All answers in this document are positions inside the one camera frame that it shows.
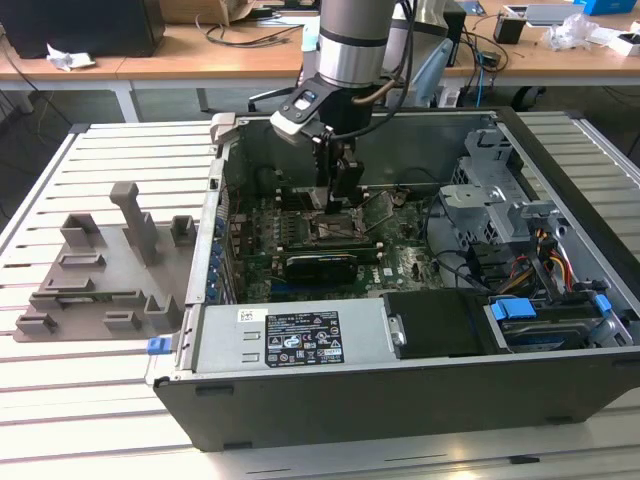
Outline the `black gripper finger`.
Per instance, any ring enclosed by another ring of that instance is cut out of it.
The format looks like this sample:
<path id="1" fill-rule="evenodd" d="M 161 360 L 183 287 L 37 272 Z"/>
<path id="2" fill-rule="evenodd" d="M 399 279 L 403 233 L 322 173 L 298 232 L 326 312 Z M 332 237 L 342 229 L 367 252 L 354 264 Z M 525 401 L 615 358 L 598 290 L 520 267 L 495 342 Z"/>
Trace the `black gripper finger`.
<path id="1" fill-rule="evenodd" d="M 340 211 L 342 203 L 355 191 L 363 175 L 363 163 L 350 142 L 333 142 L 328 157 L 327 213 Z"/>
<path id="2" fill-rule="evenodd" d="M 316 186 L 330 192 L 331 179 L 331 135 L 321 134 L 313 138 L 313 156 L 316 167 Z"/>

